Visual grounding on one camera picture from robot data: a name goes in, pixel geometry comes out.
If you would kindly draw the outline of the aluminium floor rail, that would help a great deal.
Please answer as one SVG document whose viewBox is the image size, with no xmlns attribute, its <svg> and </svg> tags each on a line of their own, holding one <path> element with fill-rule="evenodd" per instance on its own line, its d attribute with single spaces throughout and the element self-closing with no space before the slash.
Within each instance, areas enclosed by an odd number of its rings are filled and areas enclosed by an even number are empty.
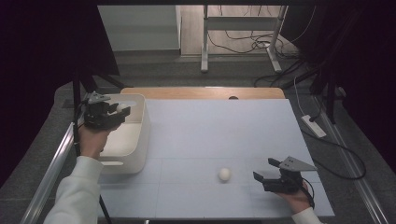
<svg viewBox="0 0 396 224">
<path fill-rule="evenodd" d="M 74 147 L 76 133 L 76 121 L 73 120 L 68 126 L 60 145 L 57 147 L 46 173 L 21 218 L 20 224 L 36 224 L 38 221 L 55 182 L 63 169 L 66 158 Z"/>
<path fill-rule="evenodd" d="M 351 153 L 347 152 L 342 147 L 347 147 L 344 137 L 341 135 L 336 124 L 331 124 L 327 115 L 324 111 L 323 103 L 321 103 L 316 96 L 312 96 L 313 101 L 316 103 L 320 113 L 319 116 L 323 120 L 323 123 L 326 127 L 326 130 L 329 132 L 329 136 L 331 139 L 338 145 L 340 148 L 340 155 L 346 169 L 350 175 L 362 175 L 363 168 L 359 165 L 358 159 L 353 156 Z M 363 203 L 365 204 L 374 224 L 390 224 L 389 218 L 383 209 L 380 201 L 375 195 L 372 187 L 369 185 L 369 182 L 366 177 L 363 177 L 360 180 L 355 180 L 354 184 L 360 194 Z"/>
</svg>

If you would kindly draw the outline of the white board table cover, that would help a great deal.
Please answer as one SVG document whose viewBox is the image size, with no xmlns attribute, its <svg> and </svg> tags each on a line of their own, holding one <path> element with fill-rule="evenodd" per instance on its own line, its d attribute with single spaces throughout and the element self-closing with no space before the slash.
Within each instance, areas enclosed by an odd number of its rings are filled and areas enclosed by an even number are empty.
<svg viewBox="0 0 396 224">
<path fill-rule="evenodd" d="M 288 217 L 288 204 L 253 173 L 277 178 L 268 159 L 312 161 L 290 102 L 150 100 L 148 155 L 135 175 L 102 175 L 113 218 L 265 219 Z M 227 182 L 221 168 L 231 170 Z"/>
</svg>

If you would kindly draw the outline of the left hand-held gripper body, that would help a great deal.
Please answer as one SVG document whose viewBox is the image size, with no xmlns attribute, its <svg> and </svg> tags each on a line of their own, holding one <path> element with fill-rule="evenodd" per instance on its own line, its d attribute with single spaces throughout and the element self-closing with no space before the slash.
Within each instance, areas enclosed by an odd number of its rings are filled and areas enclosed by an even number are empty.
<svg viewBox="0 0 396 224">
<path fill-rule="evenodd" d="M 84 124 L 95 130 L 110 130 L 118 127 L 121 123 L 112 121 L 111 113 L 108 113 L 110 97 L 97 92 L 89 94 L 85 104 Z"/>
</svg>

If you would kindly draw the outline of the black tripod stand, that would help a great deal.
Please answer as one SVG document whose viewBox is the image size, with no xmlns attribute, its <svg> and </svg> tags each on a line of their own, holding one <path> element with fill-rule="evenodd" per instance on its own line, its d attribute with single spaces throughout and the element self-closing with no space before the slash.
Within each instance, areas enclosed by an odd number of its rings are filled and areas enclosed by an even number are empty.
<svg viewBox="0 0 396 224">
<path fill-rule="evenodd" d="M 98 68 L 91 65 L 80 67 L 73 75 L 73 103 L 75 119 L 78 117 L 78 107 L 82 102 L 80 87 L 83 87 L 86 92 L 93 92 L 98 89 L 96 81 L 93 78 L 94 76 L 100 77 L 119 89 L 128 88 L 128 85 L 116 80 L 114 77 L 102 72 Z"/>
</svg>

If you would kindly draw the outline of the white cabinet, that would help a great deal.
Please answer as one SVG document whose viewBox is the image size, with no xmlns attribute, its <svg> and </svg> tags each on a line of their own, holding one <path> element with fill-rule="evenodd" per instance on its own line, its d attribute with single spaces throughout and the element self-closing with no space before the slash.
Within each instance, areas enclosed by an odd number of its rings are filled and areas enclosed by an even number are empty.
<svg viewBox="0 0 396 224">
<path fill-rule="evenodd" d="M 180 7 L 99 6 L 114 51 L 180 49 Z"/>
</svg>

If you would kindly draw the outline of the person's right hand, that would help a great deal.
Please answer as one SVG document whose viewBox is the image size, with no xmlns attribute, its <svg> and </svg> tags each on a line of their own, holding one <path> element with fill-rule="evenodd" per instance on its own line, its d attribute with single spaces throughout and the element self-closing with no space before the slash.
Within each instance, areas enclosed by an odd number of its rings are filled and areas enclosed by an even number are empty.
<svg viewBox="0 0 396 224">
<path fill-rule="evenodd" d="M 294 215 L 311 207 L 308 197 L 301 189 L 292 194 L 278 193 L 277 196 L 281 197 L 288 203 L 290 210 Z"/>
</svg>

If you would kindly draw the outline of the white power strip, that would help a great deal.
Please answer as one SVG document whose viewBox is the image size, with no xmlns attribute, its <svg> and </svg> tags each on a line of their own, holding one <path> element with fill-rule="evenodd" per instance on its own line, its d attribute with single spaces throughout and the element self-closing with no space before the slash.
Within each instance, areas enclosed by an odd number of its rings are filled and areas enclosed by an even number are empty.
<svg viewBox="0 0 396 224">
<path fill-rule="evenodd" d="M 309 115 L 302 116 L 302 121 L 316 137 L 322 138 L 327 135 Z"/>
</svg>

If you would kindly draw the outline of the dark curtain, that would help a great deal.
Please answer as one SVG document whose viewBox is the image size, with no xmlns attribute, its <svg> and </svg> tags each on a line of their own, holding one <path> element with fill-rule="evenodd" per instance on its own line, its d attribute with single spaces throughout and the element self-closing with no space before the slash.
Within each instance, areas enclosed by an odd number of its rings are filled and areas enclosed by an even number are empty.
<svg viewBox="0 0 396 224">
<path fill-rule="evenodd" d="M 75 76 L 118 75 L 97 0 L 0 0 L 0 188 Z"/>
<path fill-rule="evenodd" d="M 396 0 L 326 0 L 307 54 L 329 63 L 343 106 L 396 172 Z"/>
</svg>

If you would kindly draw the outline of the white metal stand frame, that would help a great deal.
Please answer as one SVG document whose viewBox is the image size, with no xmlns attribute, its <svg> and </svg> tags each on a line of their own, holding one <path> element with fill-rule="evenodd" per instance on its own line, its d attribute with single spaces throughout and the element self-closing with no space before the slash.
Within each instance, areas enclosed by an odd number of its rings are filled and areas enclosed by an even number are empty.
<svg viewBox="0 0 396 224">
<path fill-rule="evenodd" d="M 266 52 L 276 73 L 282 69 L 276 57 L 276 41 L 283 24 L 287 7 L 281 6 L 277 17 L 209 17 L 208 5 L 203 6 L 204 11 L 204 39 L 201 54 L 201 71 L 208 71 L 208 32 L 209 31 L 272 31 L 273 35 L 269 44 L 265 45 Z"/>
</svg>

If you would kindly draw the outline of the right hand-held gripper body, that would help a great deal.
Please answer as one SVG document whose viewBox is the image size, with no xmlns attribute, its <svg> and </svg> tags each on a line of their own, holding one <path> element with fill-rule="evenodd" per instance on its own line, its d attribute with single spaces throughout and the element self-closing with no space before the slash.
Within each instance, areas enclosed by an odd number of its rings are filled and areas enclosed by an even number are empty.
<svg viewBox="0 0 396 224">
<path fill-rule="evenodd" d="M 264 178 L 262 184 L 265 191 L 292 194 L 303 186 L 301 172 L 317 170 L 315 166 L 291 156 L 281 161 L 279 167 L 276 168 L 280 172 L 280 177 L 278 179 Z"/>
</svg>

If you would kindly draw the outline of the person's left hand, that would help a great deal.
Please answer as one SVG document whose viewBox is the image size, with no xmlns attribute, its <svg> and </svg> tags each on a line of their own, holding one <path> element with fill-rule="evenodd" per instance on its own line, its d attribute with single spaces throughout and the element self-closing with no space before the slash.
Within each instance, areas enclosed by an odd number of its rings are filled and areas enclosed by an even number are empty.
<svg viewBox="0 0 396 224">
<path fill-rule="evenodd" d="M 103 151 L 110 131 L 98 131 L 82 125 L 78 128 L 80 155 L 97 160 Z"/>
</svg>

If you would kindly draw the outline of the white plastic bin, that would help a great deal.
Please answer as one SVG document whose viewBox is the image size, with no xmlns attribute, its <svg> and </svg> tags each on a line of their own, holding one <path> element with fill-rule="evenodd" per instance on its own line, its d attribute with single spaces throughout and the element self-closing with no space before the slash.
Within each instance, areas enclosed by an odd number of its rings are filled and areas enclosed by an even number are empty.
<svg viewBox="0 0 396 224">
<path fill-rule="evenodd" d="M 109 94 L 110 104 L 128 105 L 130 115 L 111 132 L 99 161 L 103 174 L 136 174 L 146 162 L 149 148 L 150 119 L 146 98 L 141 94 Z"/>
</svg>

